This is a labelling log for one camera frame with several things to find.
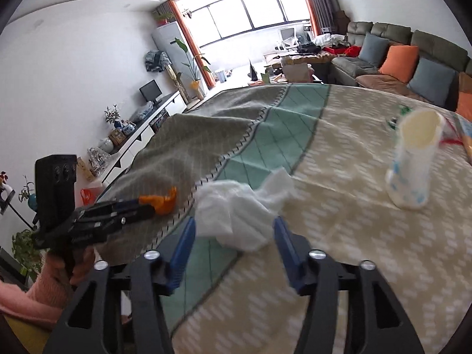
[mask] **gray blanket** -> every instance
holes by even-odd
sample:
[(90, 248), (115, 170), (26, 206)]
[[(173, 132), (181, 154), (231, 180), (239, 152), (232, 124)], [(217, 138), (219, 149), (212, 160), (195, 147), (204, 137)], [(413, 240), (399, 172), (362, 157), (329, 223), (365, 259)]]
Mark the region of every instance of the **gray blanket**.
[(224, 91), (197, 110), (166, 120), (129, 170), (110, 185), (99, 201), (165, 195), (176, 186), (176, 209), (168, 216), (125, 226), (97, 247), (101, 257), (117, 265), (155, 247), (187, 214), (197, 186), (218, 173), (224, 155), (242, 145), (266, 110), (283, 97), (287, 86)]

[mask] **bed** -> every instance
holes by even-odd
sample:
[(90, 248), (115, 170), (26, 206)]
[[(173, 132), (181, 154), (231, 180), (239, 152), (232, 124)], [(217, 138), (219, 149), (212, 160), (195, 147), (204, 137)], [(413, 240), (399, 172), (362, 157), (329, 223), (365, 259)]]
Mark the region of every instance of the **bed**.
[[(98, 251), (120, 264), (159, 249), (192, 215), (193, 195), (206, 182), (234, 179), (256, 189), (284, 166), (297, 189), (282, 211), (290, 229), (338, 261), (376, 262), (425, 352), (438, 353), (472, 301), (472, 169), (462, 146), (444, 146), (435, 157), (428, 205), (395, 207), (385, 191), (395, 146), (386, 118), (398, 115), (400, 105), (428, 106), (318, 84), (221, 92), (169, 118), (101, 198), (165, 194), (175, 185), (175, 212), (125, 227)], [(288, 354), (307, 301), (289, 287), (274, 243), (240, 254), (198, 238), (182, 286), (163, 307), (177, 353)], [(341, 297), (335, 353), (343, 352), (345, 324)]]

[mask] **metal screw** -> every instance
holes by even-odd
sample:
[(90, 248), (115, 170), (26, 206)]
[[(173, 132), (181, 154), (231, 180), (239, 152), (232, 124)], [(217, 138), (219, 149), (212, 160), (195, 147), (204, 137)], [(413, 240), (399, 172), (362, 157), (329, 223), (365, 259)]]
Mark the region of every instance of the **metal screw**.
[(324, 260), (326, 258), (326, 253), (323, 250), (312, 250), (308, 255), (314, 260)]
[(148, 252), (145, 253), (145, 259), (147, 260), (155, 260), (156, 258), (159, 258), (160, 253), (157, 250), (149, 250)]
[(108, 267), (108, 262), (107, 261), (97, 261), (95, 262), (94, 268), (95, 270), (104, 270)]
[(372, 261), (366, 260), (360, 263), (361, 268), (364, 270), (374, 270), (375, 264)]

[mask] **pink sleeve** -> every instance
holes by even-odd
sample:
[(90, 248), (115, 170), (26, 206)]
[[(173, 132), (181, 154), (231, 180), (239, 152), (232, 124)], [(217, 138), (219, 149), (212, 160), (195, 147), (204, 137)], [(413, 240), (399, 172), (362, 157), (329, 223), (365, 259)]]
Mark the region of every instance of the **pink sleeve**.
[(53, 329), (72, 295), (70, 287), (67, 289), (54, 278), (54, 270), (46, 262), (27, 293), (16, 285), (0, 281), (0, 311), (25, 322)]

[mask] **wire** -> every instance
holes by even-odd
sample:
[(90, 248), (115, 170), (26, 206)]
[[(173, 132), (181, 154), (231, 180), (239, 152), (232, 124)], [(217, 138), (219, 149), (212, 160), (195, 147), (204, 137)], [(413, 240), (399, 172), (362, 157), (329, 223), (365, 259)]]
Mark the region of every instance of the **wire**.
[(17, 212), (17, 210), (12, 206), (11, 203), (9, 203), (9, 206), (11, 207), (11, 209), (13, 209), (13, 211), (16, 213), (16, 215), (17, 215), (18, 217), (20, 217), (20, 219), (21, 219), (32, 231), (35, 231), (35, 230), (30, 226), (30, 224), (28, 224), (28, 223), (25, 221), (25, 219), (21, 216), (21, 214)]

